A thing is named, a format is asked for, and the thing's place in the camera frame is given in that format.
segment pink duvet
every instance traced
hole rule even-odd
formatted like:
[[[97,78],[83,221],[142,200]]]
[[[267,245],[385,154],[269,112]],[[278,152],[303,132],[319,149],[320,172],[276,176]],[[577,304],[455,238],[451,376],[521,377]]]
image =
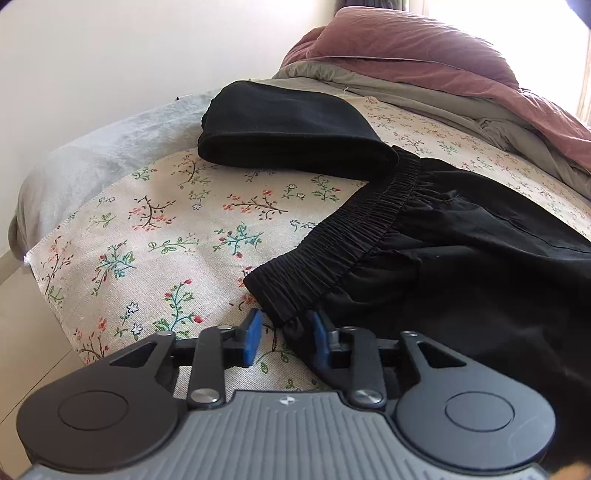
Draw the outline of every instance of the pink duvet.
[[[437,42],[437,47],[430,47],[429,42]],[[483,63],[482,58],[489,60]],[[407,12],[347,7],[327,27],[306,34],[286,55],[282,66],[300,60],[326,61],[390,82],[493,100],[536,127],[567,158],[591,171],[588,128],[549,100],[520,89],[511,79],[512,72],[507,72],[511,69],[503,64],[505,60],[484,41],[458,35],[458,30],[432,19]]]

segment elastic waistband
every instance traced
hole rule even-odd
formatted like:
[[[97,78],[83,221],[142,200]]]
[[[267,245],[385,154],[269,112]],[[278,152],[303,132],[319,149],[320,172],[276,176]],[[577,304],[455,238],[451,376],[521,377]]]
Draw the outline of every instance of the elastic waistband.
[[[244,279],[276,326],[315,305],[392,228],[420,171],[419,157],[393,148],[398,164],[391,174],[358,190],[297,248]]]

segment logo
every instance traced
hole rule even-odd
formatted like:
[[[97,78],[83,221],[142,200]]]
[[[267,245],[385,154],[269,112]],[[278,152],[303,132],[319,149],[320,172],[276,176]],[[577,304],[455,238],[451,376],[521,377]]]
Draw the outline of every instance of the logo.
[[[279,403],[283,403],[286,407],[289,407],[292,403],[295,403],[296,400],[294,397],[291,397],[290,395],[286,395],[285,397],[281,397],[279,399]]]

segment floral bedsheet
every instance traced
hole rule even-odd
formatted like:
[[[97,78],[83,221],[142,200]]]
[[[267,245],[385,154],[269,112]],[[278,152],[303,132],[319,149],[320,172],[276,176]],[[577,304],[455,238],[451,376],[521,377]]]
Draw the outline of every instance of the floral bedsheet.
[[[522,158],[373,97],[342,97],[385,142],[490,177],[591,239],[591,204]],[[244,276],[296,247],[362,186],[303,172],[216,166],[183,151],[111,185],[27,260],[89,364],[160,330],[188,338],[239,324],[256,306]],[[177,395],[187,382],[184,369]],[[226,383],[229,392],[320,388],[269,321],[255,365],[227,371]]]

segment gray ribbed plate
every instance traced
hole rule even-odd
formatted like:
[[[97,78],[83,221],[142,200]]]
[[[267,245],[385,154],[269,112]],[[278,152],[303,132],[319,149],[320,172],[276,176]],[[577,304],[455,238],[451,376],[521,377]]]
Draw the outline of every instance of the gray ribbed plate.
[[[337,393],[238,391],[194,411],[165,447],[117,472],[80,475],[32,467],[24,480],[465,480],[408,451],[378,413]],[[490,476],[481,477],[492,480]],[[503,480],[544,480],[537,467]]]

